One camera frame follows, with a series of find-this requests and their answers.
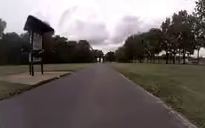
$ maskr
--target sign board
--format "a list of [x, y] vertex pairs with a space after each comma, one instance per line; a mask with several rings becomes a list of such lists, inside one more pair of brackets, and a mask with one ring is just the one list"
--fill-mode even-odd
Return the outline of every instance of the sign board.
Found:
[[40, 49], [42, 49], [42, 36], [34, 33], [33, 50], [40, 50]]
[[[42, 35], [34, 33], [33, 37], [33, 51], [38, 51], [42, 49]], [[33, 62], [41, 62], [41, 57], [33, 56]], [[31, 54], [29, 53], [29, 62], [31, 62]]]
[[[33, 62], [36, 63], [36, 62], [41, 62], [42, 58], [37, 58], [37, 57], [33, 57]], [[29, 62], [31, 62], [31, 54], [29, 53]]]

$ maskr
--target cloudy sky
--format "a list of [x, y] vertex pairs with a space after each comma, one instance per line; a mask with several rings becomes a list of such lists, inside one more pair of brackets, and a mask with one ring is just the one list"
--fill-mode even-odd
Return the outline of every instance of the cloudy sky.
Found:
[[0, 0], [0, 17], [7, 22], [7, 32], [22, 33], [32, 14], [48, 22], [56, 34], [87, 39], [106, 52], [121, 46], [129, 35], [159, 27], [174, 12], [192, 12], [194, 7], [195, 0]]

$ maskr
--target grass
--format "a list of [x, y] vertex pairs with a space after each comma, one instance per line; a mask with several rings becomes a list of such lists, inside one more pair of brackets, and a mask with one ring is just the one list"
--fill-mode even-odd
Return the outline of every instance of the grass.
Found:
[[113, 64], [117, 71], [205, 128], [205, 66]]
[[[45, 71], [78, 71], [90, 66], [90, 64], [56, 64], [45, 65]], [[0, 76], [28, 72], [29, 67], [22, 66], [0, 66]], [[40, 66], [35, 66], [35, 71], [40, 71]], [[9, 98], [16, 94], [30, 90], [33, 87], [25, 84], [14, 84], [0, 81], [0, 100]]]
[[[90, 64], [47, 64], [44, 71], [78, 71], [88, 67]], [[40, 65], [35, 65], [34, 70], [40, 72]], [[29, 72], [28, 65], [0, 66], [0, 76]]]

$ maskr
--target asphalt road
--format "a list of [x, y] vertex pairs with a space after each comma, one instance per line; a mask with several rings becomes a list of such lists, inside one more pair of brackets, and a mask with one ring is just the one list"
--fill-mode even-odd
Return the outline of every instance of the asphalt road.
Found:
[[0, 128], [185, 128], [108, 65], [96, 64], [0, 102]]

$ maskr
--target signpost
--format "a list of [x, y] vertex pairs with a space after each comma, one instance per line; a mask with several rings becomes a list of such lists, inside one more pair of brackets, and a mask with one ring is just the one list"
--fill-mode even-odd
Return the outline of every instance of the signpost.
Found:
[[24, 30], [29, 32], [30, 35], [30, 44], [31, 50], [29, 53], [29, 71], [30, 75], [34, 76], [34, 64], [41, 64], [41, 73], [44, 74], [44, 42], [43, 35], [47, 32], [54, 32], [54, 29], [51, 28], [45, 22], [37, 19], [34, 16], [28, 16]]

